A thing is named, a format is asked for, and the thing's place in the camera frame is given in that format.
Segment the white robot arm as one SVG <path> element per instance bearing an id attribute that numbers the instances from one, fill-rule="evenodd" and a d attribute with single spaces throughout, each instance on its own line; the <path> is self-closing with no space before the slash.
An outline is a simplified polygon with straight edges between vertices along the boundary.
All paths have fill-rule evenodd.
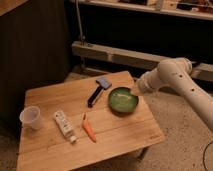
<path id="1" fill-rule="evenodd" d="M 162 60 L 155 69 L 145 72 L 130 92 L 141 96 L 169 86 L 187 101 L 213 132 L 213 97 L 192 80 L 191 71 L 192 63 L 187 58 Z"/>

